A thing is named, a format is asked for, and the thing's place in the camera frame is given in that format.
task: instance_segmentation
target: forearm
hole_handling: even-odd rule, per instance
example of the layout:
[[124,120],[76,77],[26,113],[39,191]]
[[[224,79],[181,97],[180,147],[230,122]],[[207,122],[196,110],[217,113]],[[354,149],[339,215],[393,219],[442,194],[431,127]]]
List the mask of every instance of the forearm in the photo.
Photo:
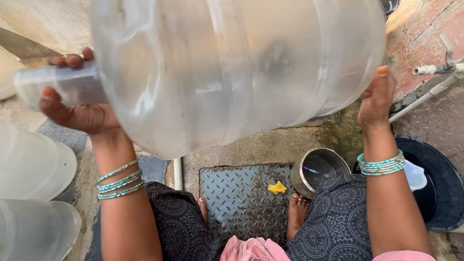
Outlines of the forearm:
[[[364,159],[377,162],[398,154],[389,125],[364,133]],[[403,170],[367,176],[367,224],[374,256],[415,250],[432,254],[427,230]]]
[[[91,141],[99,176],[136,159],[132,141],[122,131],[104,137],[91,137]],[[102,184],[124,178],[138,168],[138,164],[133,164],[103,180]],[[140,182],[139,179],[121,189]],[[104,260],[162,260],[155,218],[143,188],[121,197],[102,200],[101,219]]]

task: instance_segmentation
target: bare foot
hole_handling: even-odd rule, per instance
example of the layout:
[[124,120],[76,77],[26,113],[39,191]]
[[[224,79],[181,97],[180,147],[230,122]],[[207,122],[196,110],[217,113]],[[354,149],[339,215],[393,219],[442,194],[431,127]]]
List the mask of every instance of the bare foot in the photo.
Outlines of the bare foot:
[[295,237],[296,232],[304,223],[304,217],[308,212],[309,204],[302,196],[293,194],[289,204],[289,224],[287,227],[287,242]]
[[203,214],[203,218],[205,219],[205,222],[207,221],[207,214],[206,214],[206,202],[205,200],[201,197],[197,200],[198,205],[200,206],[201,213]]

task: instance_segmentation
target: metal checker plate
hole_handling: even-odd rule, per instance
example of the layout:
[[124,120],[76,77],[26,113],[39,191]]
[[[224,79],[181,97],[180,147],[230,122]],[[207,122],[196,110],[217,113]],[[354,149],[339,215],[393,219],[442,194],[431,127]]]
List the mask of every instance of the metal checker plate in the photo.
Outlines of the metal checker plate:
[[[233,235],[272,239],[284,247],[288,205],[295,193],[291,164],[217,167],[200,170],[200,196],[206,201],[208,226],[226,242]],[[288,190],[275,195],[268,185],[280,181]]]

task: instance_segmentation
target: white pipe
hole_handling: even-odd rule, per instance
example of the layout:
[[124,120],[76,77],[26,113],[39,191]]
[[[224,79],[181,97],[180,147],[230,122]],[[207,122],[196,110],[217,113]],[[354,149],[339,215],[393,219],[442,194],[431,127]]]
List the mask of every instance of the white pipe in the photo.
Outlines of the white pipe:
[[452,75],[448,79],[446,79],[444,82],[441,82],[437,84],[435,87],[433,87],[428,93],[426,93],[424,96],[420,97],[417,99],[415,102],[411,103],[409,106],[398,112],[395,116],[391,117],[388,121],[389,123],[392,123],[399,118],[403,117],[405,114],[408,112],[412,111],[414,108],[417,106],[423,104],[424,102],[428,101],[430,98],[438,95],[442,91],[446,90],[451,84],[455,83],[459,78],[457,78],[455,75]]
[[174,160],[174,189],[184,190],[184,178],[182,176],[182,158]]

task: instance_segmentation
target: woman's hand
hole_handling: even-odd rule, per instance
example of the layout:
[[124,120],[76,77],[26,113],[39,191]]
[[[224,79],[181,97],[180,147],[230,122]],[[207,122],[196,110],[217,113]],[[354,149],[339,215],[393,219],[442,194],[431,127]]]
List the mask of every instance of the woman's hand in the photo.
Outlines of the woman's hand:
[[[84,59],[77,54],[68,55],[66,58],[53,56],[49,58],[49,64],[78,68],[84,60],[93,60],[91,49],[85,48],[82,54]],[[61,104],[60,95],[52,87],[44,88],[39,108],[56,124],[87,132],[91,138],[123,132],[109,104],[86,104],[66,108]]]
[[395,78],[387,66],[377,69],[374,80],[362,95],[358,113],[358,123],[364,132],[376,129],[390,129],[388,115],[395,91]]

